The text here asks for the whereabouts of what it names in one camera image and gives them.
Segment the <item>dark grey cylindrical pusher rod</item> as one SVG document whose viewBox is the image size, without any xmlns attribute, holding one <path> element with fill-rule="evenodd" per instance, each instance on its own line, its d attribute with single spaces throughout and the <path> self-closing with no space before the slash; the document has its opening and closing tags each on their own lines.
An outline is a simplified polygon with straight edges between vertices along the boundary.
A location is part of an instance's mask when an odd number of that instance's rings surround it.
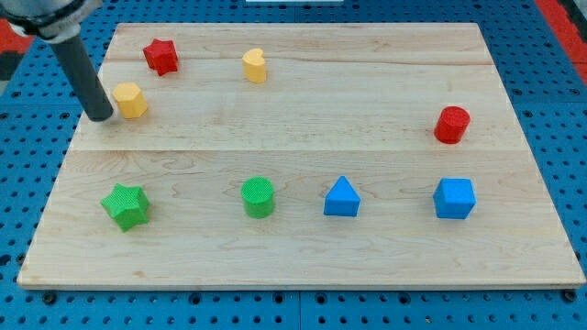
<svg viewBox="0 0 587 330">
<path fill-rule="evenodd" d="M 114 113 L 80 36 L 50 45 L 86 116 L 102 122 Z"/>
</svg>

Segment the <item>silver black robot end mount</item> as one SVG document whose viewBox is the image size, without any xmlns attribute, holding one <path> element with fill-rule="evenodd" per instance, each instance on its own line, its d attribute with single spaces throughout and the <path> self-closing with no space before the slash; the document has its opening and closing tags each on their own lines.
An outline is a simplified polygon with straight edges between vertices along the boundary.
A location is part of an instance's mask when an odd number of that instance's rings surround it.
<svg viewBox="0 0 587 330">
<path fill-rule="evenodd" d="M 82 22 L 102 0 L 1 0 L 1 18 L 22 37 L 62 43 L 79 35 Z"/>
</svg>

